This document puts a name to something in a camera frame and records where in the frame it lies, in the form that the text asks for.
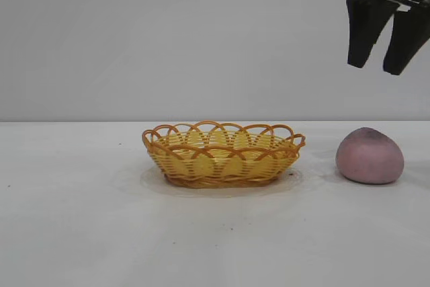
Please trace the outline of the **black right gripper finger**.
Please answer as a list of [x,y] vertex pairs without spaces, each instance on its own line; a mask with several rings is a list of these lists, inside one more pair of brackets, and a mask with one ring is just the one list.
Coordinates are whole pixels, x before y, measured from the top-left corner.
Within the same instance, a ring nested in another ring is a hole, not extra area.
[[429,40],[429,8],[412,7],[394,14],[392,35],[383,70],[400,75],[414,55]]
[[346,0],[349,15],[347,63],[363,68],[388,20],[397,10],[389,0]]

